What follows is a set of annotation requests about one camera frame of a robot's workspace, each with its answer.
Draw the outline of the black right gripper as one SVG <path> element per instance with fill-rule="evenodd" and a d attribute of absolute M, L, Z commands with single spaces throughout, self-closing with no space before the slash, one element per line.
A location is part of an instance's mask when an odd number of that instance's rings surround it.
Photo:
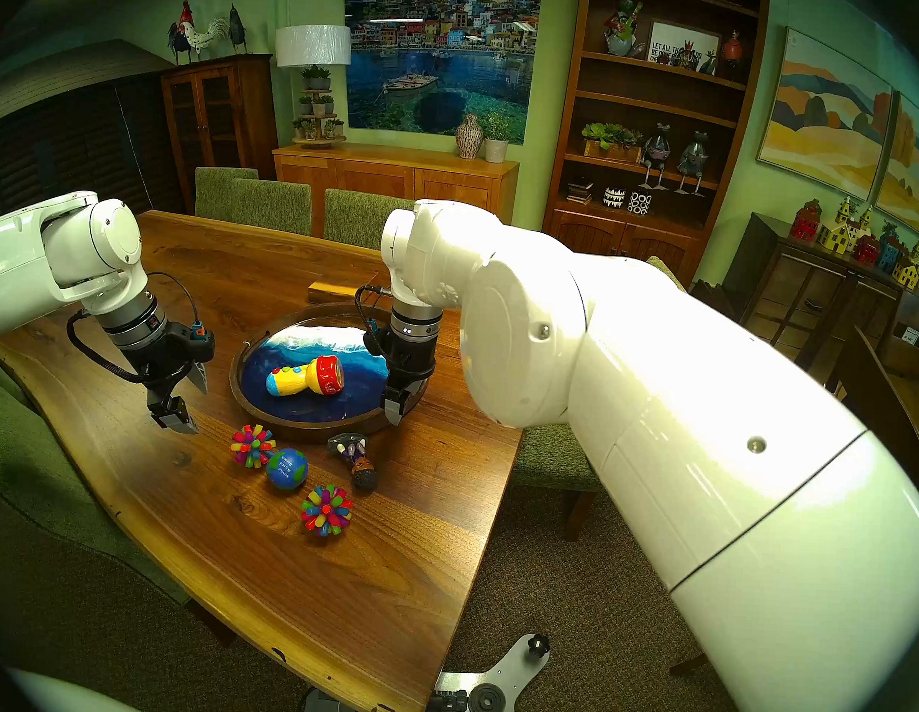
<path fill-rule="evenodd" d="M 394 331 L 382 332 L 382 350 L 387 364 L 383 410 L 391 426 L 398 426 L 407 408 L 414 408 L 436 368 L 438 335 L 426 340 L 403 338 Z"/>

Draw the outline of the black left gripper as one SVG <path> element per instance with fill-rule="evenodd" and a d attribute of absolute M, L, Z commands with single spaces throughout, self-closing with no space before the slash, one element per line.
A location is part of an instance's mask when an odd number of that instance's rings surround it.
<path fill-rule="evenodd" d="M 208 393 L 206 363 L 214 349 L 215 336 L 202 325 L 167 323 L 150 341 L 132 350 L 131 364 L 144 378 L 150 416 L 161 428 L 198 434 L 184 399 L 173 392 L 187 379 L 200 393 Z"/>

